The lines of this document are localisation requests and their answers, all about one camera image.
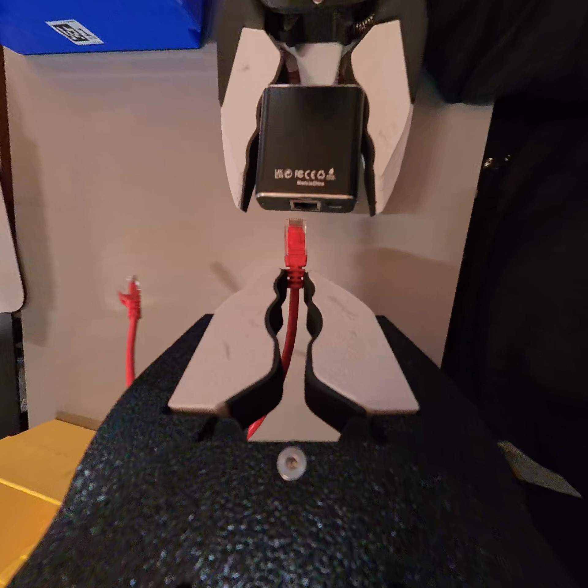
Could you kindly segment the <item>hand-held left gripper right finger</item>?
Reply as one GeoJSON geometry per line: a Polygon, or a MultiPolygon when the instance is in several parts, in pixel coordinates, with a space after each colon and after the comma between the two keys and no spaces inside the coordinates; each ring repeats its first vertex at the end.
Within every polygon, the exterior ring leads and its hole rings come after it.
{"type": "Polygon", "coordinates": [[[303,290],[310,411],[339,433],[354,419],[416,414],[419,402],[371,309],[316,272],[303,290]]]}

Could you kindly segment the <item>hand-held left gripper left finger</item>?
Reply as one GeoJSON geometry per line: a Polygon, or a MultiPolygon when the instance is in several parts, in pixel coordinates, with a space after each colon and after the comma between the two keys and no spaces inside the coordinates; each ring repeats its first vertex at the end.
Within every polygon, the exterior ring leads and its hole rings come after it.
{"type": "Polygon", "coordinates": [[[230,417],[247,429],[273,410],[285,378],[277,341],[284,301],[284,270],[270,270],[227,298],[168,401],[170,411],[230,417]]]}

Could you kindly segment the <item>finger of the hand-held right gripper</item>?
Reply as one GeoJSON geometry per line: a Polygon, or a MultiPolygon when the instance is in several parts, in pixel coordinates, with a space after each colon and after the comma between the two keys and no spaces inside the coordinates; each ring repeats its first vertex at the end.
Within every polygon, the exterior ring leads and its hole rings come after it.
{"type": "Polygon", "coordinates": [[[375,24],[350,53],[366,96],[364,187],[370,216],[384,212],[398,181],[413,115],[400,21],[375,24]]]}
{"type": "Polygon", "coordinates": [[[259,137],[259,104],[282,68],[282,54],[262,29],[243,28],[236,48],[220,120],[224,165],[235,206],[246,212],[253,194],[259,137]]]}

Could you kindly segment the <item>black network splitter box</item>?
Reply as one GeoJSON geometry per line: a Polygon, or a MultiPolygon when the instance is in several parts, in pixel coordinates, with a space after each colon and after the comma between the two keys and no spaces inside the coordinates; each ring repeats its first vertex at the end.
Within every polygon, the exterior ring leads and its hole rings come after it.
{"type": "Polygon", "coordinates": [[[364,103],[357,85],[270,85],[264,90],[254,184],[262,209],[353,212],[364,103]]]}

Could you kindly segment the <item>blue plastic bin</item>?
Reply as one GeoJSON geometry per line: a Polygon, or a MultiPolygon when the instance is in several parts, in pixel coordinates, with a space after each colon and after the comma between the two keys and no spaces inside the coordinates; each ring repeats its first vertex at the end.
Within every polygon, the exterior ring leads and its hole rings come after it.
{"type": "Polygon", "coordinates": [[[197,49],[210,1],[1,1],[1,45],[20,55],[197,49]]]}

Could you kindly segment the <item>large yellow plastic bin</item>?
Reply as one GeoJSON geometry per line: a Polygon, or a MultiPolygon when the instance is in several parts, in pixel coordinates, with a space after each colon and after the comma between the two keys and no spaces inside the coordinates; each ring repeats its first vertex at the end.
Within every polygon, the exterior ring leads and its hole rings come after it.
{"type": "Polygon", "coordinates": [[[1,440],[1,587],[52,523],[98,426],[54,419],[1,440]]]}

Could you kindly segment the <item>grey desk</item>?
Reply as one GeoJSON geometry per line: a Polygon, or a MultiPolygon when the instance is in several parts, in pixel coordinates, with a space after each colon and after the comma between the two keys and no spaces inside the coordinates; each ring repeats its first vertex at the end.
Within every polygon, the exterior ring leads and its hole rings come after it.
{"type": "Polygon", "coordinates": [[[224,171],[216,48],[27,57],[5,51],[29,425],[102,421],[125,390],[136,276],[142,372],[206,313],[283,265],[306,220],[308,268],[442,362],[492,107],[422,80],[383,214],[236,209],[224,171]]]}

